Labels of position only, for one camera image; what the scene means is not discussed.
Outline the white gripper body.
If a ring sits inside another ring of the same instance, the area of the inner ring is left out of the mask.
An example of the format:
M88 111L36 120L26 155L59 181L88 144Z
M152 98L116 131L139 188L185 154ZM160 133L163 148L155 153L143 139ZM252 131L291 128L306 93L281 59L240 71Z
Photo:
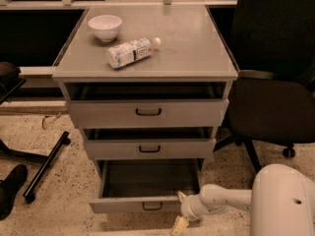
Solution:
M206 207L199 195L184 196L180 202L181 214L190 221L200 219L206 212Z

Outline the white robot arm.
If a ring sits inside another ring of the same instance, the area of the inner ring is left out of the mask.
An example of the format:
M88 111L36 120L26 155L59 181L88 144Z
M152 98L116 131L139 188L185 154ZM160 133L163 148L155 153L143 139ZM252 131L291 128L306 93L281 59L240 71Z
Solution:
M315 183L286 165L263 167L250 190L207 184L197 195L179 193L178 197L181 214L171 236L179 236L191 221L229 207L250 213L251 236L315 236Z

